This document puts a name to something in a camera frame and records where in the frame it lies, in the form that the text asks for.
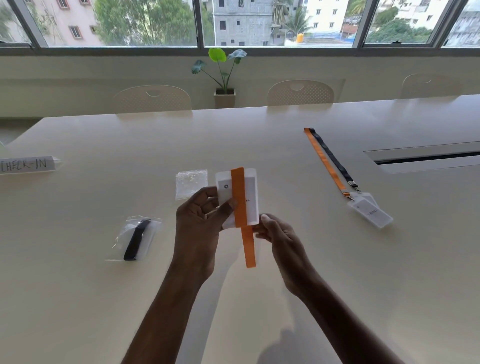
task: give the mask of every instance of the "glass pane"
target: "glass pane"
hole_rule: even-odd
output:
[[[448,35],[444,47],[480,47],[480,0],[468,0]]]
[[[380,0],[365,43],[428,43],[447,3],[448,0]]]
[[[351,48],[365,8],[361,1],[202,1],[205,45]]]
[[[0,0],[0,43],[31,43],[6,0]]]
[[[50,47],[197,47],[192,0],[25,0]]]

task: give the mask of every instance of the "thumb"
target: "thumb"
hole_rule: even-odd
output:
[[[272,237],[272,241],[283,240],[287,237],[277,221],[271,219],[265,214],[260,216],[260,219],[262,220],[263,225],[267,228],[268,234]]]
[[[210,218],[211,222],[218,226],[220,229],[225,221],[230,217],[230,215],[237,208],[237,201],[233,198],[229,199],[227,202],[223,203],[215,213]]]

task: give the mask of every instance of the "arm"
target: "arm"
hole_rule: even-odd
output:
[[[253,230],[272,243],[288,290],[308,307],[343,364],[403,364],[318,275],[290,225],[262,215]]]
[[[122,364],[175,363],[197,293],[213,273],[218,235],[236,203],[217,207],[216,187],[206,187],[177,210],[172,263]]]

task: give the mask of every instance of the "potted plant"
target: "potted plant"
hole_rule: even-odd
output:
[[[230,76],[232,75],[233,67],[236,64],[239,64],[241,59],[245,57],[247,53],[242,49],[237,49],[236,51],[230,53],[228,56],[221,48],[210,48],[208,50],[208,56],[213,62],[217,62],[218,68],[220,70],[220,75],[222,77],[222,83],[217,81],[211,75],[209,75],[203,68],[207,65],[202,60],[198,60],[192,66],[192,73],[198,74],[200,72],[206,73],[212,80],[214,80],[220,88],[216,89],[214,93],[215,98],[215,107],[217,109],[226,109],[235,107],[235,89],[228,88],[228,83],[230,81]],[[220,67],[220,62],[226,62],[227,60],[233,60],[232,68],[230,73],[223,72]]]

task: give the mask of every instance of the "green leaf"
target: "green leaf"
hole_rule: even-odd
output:
[[[195,64],[192,66],[192,73],[197,74],[200,73],[203,67],[205,67],[207,64],[203,62],[202,60],[198,60],[195,62]]]
[[[231,60],[232,58],[243,58],[247,56],[247,52],[245,52],[243,49],[237,49],[236,51],[233,51],[228,55],[228,59]]]
[[[210,48],[208,55],[213,62],[226,62],[227,55],[221,48]]]

